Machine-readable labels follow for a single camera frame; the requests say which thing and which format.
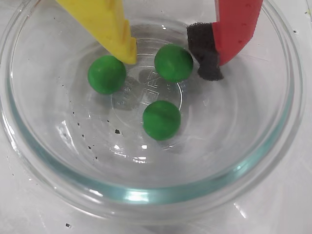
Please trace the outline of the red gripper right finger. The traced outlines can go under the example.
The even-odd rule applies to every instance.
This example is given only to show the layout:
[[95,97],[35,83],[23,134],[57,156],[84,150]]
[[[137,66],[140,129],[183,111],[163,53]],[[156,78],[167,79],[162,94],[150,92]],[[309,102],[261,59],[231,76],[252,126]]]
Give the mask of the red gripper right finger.
[[223,79],[220,66],[232,60],[251,40],[262,0],[216,0],[216,22],[187,27],[188,47],[199,63],[198,75],[208,81]]

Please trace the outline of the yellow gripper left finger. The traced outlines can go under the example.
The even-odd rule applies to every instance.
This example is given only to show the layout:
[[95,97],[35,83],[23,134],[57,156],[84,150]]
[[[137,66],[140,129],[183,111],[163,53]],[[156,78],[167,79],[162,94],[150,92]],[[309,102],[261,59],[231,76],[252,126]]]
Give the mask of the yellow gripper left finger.
[[137,62],[137,42],[131,36],[121,0],[58,0],[109,53],[126,64]]

